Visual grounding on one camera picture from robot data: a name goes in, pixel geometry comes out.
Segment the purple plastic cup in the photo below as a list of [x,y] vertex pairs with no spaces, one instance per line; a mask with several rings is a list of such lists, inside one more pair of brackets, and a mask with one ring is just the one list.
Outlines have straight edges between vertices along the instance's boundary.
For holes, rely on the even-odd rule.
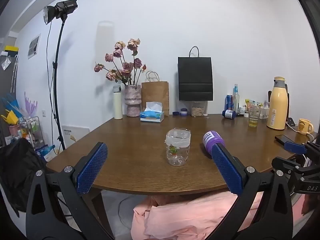
[[216,131],[208,131],[204,134],[202,139],[204,148],[206,149],[207,153],[212,157],[212,148],[218,144],[221,143],[223,146],[225,146],[225,141],[222,139],[222,137],[217,133]]

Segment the black smartphone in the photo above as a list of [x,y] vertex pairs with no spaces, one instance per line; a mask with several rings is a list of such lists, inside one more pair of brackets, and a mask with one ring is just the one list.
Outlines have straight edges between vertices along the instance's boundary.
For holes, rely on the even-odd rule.
[[281,145],[284,145],[285,143],[287,142],[290,142],[290,143],[294,143],[293,140],[291,140],[290,138],[288,138],[287,136],[281,134],[281,135],[276,135],[274,137],[275,141],[277,141],[278,143],[280,143]]

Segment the yellow mug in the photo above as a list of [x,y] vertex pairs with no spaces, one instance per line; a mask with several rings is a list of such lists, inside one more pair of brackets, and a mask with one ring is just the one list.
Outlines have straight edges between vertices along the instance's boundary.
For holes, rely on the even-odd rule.
[[314,132],[314,126],[308,119],[299,119],[298,132],[300,134],[312,134]]

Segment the yellow thermos jug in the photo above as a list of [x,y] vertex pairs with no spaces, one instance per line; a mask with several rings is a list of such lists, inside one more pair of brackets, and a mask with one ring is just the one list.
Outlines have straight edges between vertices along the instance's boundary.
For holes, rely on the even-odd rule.
[[271,91],[267,127],[279,131],[285,129],[288,104],[285,78],[276,76]]

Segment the pink cloth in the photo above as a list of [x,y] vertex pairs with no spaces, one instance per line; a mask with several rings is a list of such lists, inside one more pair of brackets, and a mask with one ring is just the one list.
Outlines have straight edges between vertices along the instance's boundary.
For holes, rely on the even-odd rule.
[[132,239],[205,239],[227,215],[237,195],[148,196],[133,209]]

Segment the drinking glass with liquid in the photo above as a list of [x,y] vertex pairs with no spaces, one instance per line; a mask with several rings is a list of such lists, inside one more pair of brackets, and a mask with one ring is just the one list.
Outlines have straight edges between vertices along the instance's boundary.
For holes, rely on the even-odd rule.
[[260,106],[250,105],[248,108],[248,125],[249,127],[256,128],[258,125],[258,120],[260,118]]

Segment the black jacket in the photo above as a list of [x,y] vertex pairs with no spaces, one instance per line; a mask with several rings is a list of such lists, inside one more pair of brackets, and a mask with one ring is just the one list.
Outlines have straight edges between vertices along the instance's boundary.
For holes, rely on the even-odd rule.
[[1,148],[1,186],[16,213],[25,212],[30,188],[38,170],[48,171],[46,163],[28,140],[20,138]]

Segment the blue white bottle lying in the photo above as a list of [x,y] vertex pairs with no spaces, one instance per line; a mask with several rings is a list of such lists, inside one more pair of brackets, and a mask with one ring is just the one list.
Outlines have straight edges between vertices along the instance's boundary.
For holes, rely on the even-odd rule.
[[233,120],[236,117],[236,112],[234,110],[227,109],[222,112],[222,116],[226,119]]

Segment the clear plastic bottle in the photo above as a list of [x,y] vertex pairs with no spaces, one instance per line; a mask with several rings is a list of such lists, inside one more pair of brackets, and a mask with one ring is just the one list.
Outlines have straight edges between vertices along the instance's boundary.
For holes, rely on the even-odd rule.
[[233,88],[233,111],[235,111],[236,114],[239,113],[239,101],[240,95],[238,92],[238,85],[235,84]]

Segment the cream thermos bottle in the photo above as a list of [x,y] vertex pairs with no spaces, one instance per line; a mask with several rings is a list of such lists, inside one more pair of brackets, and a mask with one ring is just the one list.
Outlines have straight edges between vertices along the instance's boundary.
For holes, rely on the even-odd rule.
[[114,119],[120,120],[123,118],[122,97],[121,97],[121,85],[113,87],[113,109]]

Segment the clear container with cereal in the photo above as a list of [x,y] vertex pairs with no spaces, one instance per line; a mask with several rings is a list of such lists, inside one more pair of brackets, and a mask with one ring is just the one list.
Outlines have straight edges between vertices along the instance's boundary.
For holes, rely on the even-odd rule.
[[206,116],[207,101],[193,101],[191,103],[191,116],[203,117]]

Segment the blue can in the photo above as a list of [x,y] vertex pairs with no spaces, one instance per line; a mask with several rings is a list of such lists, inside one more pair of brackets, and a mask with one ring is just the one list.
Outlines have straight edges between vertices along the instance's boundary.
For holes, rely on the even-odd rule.
[[226,95],[224,110],[226,111],[226,110],[232,110],[232,109],[233,109],[233,96]]

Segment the small purple jar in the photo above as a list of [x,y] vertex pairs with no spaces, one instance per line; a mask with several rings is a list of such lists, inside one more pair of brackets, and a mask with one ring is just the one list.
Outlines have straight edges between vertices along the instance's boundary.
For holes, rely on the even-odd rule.
[[188,116],[188,110],[186,108],[180,109],[180,115],[181,116]]

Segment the blue tissue box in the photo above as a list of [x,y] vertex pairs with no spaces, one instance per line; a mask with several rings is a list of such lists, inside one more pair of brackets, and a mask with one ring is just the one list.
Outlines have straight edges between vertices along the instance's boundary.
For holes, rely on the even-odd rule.
[[164,111],[161,102],[146,102],[146,108],[140,113],[140,121],[161,123],[164,120]]

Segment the pink ceramic vase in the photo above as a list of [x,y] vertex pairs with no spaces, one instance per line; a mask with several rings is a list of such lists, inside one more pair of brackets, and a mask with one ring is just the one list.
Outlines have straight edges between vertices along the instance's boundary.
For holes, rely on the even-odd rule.
[[126,85],[124,88],[124,100],[128,117],[140,116],[142,94],[140,85]]

